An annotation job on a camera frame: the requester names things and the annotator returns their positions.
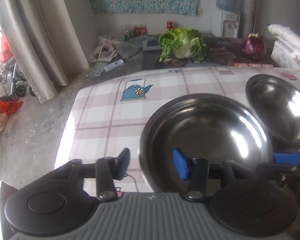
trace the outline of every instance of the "bowl rim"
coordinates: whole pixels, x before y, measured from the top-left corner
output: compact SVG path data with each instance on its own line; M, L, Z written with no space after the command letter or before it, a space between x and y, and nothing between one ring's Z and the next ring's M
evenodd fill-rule
M287 140L286 138L284 138L283 136L281 136L279 133L277 133L275 130L269 128L263 121L262 119L259 117L258 113L255 111L254 107L253 107L253 102L251 100L251 93L250 93L250 88L252 83L260 78L272 78L277 80L279 83L286 85L288 87L290 87L291 89L298 91L300 93L300 90L297 89L295 86L293 86L292 84L290 84L289 82L287 82L286 80L283 80L282 78L276 77L276 76L272 76L272 75L267 75L267 74L257 74L252 76L251 78L249 78L249 80L246 83L246 97L248 100L248 103L250 105L250 108L253 112L253 115L255 116L255 118L258 120L258 122L261 124L262 128L265 129L271 136L273 136L274 138L276 138L277 140L279 140L280 142L284 143L286 146L289 147L296 147L296 148L300 148L300 144L294 143L292 141Z
M173 107L174 105L176 105L178 103L181 103L181 102L189 100L189 99L198 98L198 97L200 97L200 98L211 98L211 97L220 98L222 100L227 101L228 103L235 105L236 107L239 107L242 111L246 112L246 114L250 115L250 118L251 117L255 118L255 122L257 122L256 125L258 126L260 132L263 132L265 135L264 142L266 143L265 147L266 147L267 151L269 152L269 160L270 160L270 156L272 156L273 147L272 147L272 142L269 138L269 135L268 135L267 131L264 130L264 128L259 123L256 116L254 116L254 114L251 112L251 110L249 108L247 108L246 106L244 106L243 104L239 103L238 101L236 101L234 99L228 98L227 96L218 95L218 94L195 93L195 94L184 95L184 96L175 98L175 99L165 103L163 106L161 106L159 109L157 109L152 114L152 116L148 119L148 121L147 121L146 125L144 126L142 133L141 133L140 147L139 147L139 151L138 151L139 163L140 163L141 171L143 172L143 176L145 178L146 184L148 184L148 186L150 186L154 192L162 192L162 190L157 185L157 179L155 178L156 176L154 175L153 171L150 170L151 164L148 161L149 156L147 156L147 153L151 150L146 149L148 135L149 135L152 127L156 124L156 120L160 116L162 116L166 112L166 110L168 110L170 107Z

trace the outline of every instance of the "metal bowl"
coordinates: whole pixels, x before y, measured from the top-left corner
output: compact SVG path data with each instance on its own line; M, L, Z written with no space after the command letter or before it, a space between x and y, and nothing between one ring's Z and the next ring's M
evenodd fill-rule
M172 152L180 148L190 158L222 164L235 160L254 170L271 160L271 147L258 121L238 102L213 94L176 98L159 108L143 129L140 165L156 192L183 192L172 165Z
M256 75L246 93L259 122L279 141L300 147L300 92L288 82Z

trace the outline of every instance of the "red onion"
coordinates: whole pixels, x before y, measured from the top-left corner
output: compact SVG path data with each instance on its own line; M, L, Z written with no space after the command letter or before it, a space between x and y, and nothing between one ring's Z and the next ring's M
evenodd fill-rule
M261 39L252 36L242 42L241 51L247 57L254 60L262 60L266 54L266 46Z

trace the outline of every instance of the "blue teapot print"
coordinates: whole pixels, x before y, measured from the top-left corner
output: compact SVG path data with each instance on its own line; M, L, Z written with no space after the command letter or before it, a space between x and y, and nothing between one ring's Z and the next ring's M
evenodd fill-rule
M130 80L126 82L121 101L146 99L146 93L152 86L146 86L146 79Z

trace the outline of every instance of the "gray floor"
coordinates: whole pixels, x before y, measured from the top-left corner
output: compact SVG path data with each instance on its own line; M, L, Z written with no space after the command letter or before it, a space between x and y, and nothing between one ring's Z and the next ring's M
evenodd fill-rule
M70 85L40 104L26 95L23 106L12 114L0 132L0 180L21 188L53 170L62 132L78 91L141 69L141 54L99 77L81 73L69 77Z

